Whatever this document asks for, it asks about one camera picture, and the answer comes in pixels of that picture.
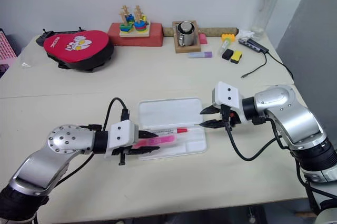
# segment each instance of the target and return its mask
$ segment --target white table surface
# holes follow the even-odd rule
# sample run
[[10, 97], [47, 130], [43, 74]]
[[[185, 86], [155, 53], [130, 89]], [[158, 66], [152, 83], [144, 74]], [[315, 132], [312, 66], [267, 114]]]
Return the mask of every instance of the white table surface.
[[[242, 51], [243, 57], [233, 64], [216, 54], [220, 38], [208, 41], [211, 59], [175, 54], [173, 39], [164, 38], [163, 47], [116, 47], [110, 62], [86, 73], [59, 69], [33, 39], [0, 79], [0, 187], [29, 154], [41, 148], [51, 129], [66, 123], [103, 123], [115, 96], [125, 101], [137, 123], [140, 101], [197, 96], [206, 107], [218, 81], [240, 88], [247, 97], [273, 84], [293, 84], [271, 58], [265, 67], [241, 79], [263, 62], [263, 55], [235, 42], [230, 48]], [[260, 43], [279, 59], [267, 37]], [[23, 56], [33, 62], [31, 68], [21, 68]], [[120, 111], [120, 107], [112, 109], [110, 123], [118, 121]], [[233, 135], [246, 156], [273, 138], [269, 124], [238, 125]], [[39, 220], [117, 219], [306, 197], [294, 159], [277, 144], [256, 160], [244, 162], [223, 129], [207, 129], [206, 138], [205, 153], [149, 161], [131, 156], [123, 167], [118, 166], [118, 157], [106, 160], [97, 155], [52, 191], [49, 203], [38, 211]], [[69, 171], [86, 158], [73, 160]]]

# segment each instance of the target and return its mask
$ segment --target stainless steel mug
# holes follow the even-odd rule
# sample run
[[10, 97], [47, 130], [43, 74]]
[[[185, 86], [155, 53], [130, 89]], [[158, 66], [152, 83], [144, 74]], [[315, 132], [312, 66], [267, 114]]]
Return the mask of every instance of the stainless steel mug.
[[195, 41], [195, 28], [190, 21], [183, 21], [177, 26], [179, 46], [191, 46]]

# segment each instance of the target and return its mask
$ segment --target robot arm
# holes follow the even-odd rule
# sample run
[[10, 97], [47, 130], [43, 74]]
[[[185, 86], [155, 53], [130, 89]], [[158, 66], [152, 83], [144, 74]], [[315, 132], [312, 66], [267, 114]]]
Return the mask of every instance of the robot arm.
[[70, 161], [79, 154], [105, 154], [106, 158], [120, 154], [120, 165], [124, 165], [126, 154], [159, 148], [132, 149], [139, 137], [157, 135], [138, 130], [130, 120], [113, 124], [109, 131], [101, 131], [100, 125], [86, 127], [61, 125], [49, 133], [45, 145], [24, 161], [0, 193], [0, 223], [30, 223], [39, 207], [48, 202], [48, 194], [58, 185]]
[[213, 90], [212, 105], [201, 113], [218, 112], [222, 114], [222, 120], [206, 121], [201, 125], [219, 128], [226, 123], [235, 126], [249, 121], [272, 120], [276, 134], [281, 134], [296, 160], [300, 181], [300, 169], [306, 178], [303, 185], [313, 211], [320, 213], [318, 221], [320, 218], [331, 221], [332, 216], [337, 216], [331, 210], [337, 208], [337, 154], [315, 116], [298, 102], [290, 86], [272, 86], [254, 97], [243, 98], [237, 88], [219, 82]]

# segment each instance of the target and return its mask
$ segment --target clear plastic bottle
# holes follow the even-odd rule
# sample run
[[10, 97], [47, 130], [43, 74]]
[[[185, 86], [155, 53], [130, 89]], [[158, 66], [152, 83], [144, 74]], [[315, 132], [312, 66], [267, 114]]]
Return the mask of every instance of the clear plastic bottle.
[[277, 0], [262, 0], [261, 6], [251, 28], [251, 31], [255, 33], [253, 35], [255, 40], [259, 40], [263, 36], [276, 2]]

